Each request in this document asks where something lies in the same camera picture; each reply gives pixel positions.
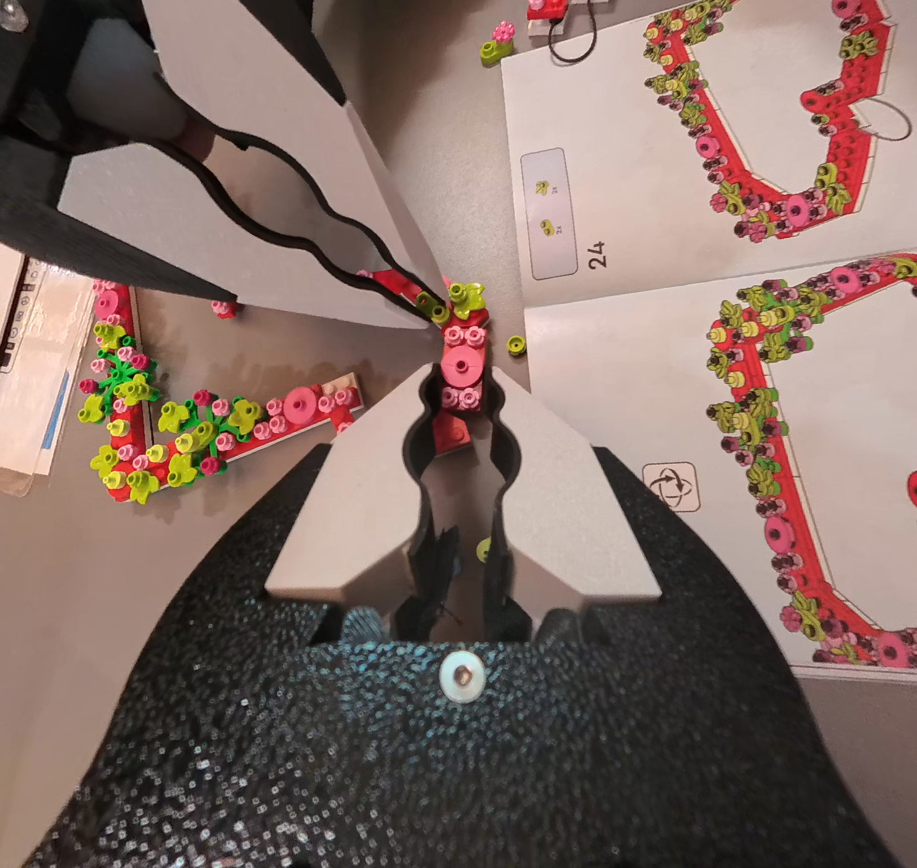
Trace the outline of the large red lego heart section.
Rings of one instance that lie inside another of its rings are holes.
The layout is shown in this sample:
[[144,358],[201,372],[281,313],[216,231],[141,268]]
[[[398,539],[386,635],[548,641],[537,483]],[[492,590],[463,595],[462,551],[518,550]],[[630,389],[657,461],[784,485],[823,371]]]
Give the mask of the large red lego heart section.
[[79,382],[83,424],[105,426],[108,440],[90,462],[116,502],[146,504],[168,487],[218,477],[256,450],[289,439],[364,407],[357,377],[299,386],[265,404],[197,390],[186,401],[166,401],[157,385],[158,363],[144,350],[132,288],[95,279],[97,346],[93,376]]

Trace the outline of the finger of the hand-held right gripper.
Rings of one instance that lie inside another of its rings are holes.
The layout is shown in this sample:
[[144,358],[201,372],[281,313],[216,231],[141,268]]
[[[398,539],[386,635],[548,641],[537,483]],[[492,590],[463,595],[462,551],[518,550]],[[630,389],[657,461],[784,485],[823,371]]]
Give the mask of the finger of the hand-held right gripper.
[[430,299],[433,253],[313,34],[301,0],[141,0],[164,78],[213,128],[269,151],[336,230],[359,232]]
[[182,154],[133,142],[71,159],[59,209],[244,305],[420,330],[429,321],[378,281],[344,271],[321,247],[272,232]]

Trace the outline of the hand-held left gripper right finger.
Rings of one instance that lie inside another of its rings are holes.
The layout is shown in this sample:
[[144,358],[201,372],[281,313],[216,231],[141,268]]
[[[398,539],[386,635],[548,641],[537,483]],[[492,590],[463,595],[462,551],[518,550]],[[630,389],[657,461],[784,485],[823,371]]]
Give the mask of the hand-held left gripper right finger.
[[656,601],[661,591],[590,443],[499,369],[498,419],[521,449],[502,502],[510,595],[526,612]]

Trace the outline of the small red lego heart section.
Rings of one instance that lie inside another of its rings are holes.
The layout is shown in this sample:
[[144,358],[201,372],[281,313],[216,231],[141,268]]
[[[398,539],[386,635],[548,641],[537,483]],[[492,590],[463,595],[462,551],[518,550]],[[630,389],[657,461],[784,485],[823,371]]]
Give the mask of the small red lego heart section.
[[[413,301],[423,289],[396,269],[359,275],[372,278],[397,296]],[[443,278],[448,287],[445,303],[450,309],[448,323],[438,326],[443,341],[440,362],[441,408],[433,419],[433,433],[438,455],[470,445],[471,438],[464,415],[482,410],[483,374],[487,358],[489,312],[479,283],[462,284]]]

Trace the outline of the lego instruction booklet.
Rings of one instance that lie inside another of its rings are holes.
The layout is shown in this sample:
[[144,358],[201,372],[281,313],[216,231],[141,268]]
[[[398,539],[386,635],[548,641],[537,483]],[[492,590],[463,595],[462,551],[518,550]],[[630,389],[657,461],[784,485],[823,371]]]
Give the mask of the lego instruction booklet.
[[533,394],[799,675],[915,685],[915,0],[696,0],[502,72]]

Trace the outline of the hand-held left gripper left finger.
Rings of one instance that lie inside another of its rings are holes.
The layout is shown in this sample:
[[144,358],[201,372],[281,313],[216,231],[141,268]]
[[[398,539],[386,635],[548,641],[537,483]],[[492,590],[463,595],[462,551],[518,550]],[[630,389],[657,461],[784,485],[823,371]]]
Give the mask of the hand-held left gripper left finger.
[[421,518],[421,486],[404,445],[432,364],[338,434],[266,582],[280,599],[398,607],[415,591],[406,550]]

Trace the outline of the clear plastic bag with papers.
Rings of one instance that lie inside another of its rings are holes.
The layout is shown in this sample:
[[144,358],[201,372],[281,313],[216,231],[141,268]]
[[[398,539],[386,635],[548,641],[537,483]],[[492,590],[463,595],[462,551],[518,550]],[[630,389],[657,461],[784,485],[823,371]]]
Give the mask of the clear plastic bag with papers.
[[15,497],[50,472],[95,302],[92,279],[28,258],[29,304],[1,372],[1,491]]

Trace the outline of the lime plate with pink flower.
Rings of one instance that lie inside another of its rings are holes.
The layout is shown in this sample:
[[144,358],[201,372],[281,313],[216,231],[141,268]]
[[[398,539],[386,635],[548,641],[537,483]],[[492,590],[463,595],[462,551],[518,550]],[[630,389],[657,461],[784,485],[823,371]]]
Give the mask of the lime plate with pink flower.
[[511,55],[514,50],[514,35],[514,25],[510,21],[500,21],[494,27],[490,38],[479,49],[481,65],[489,68]]

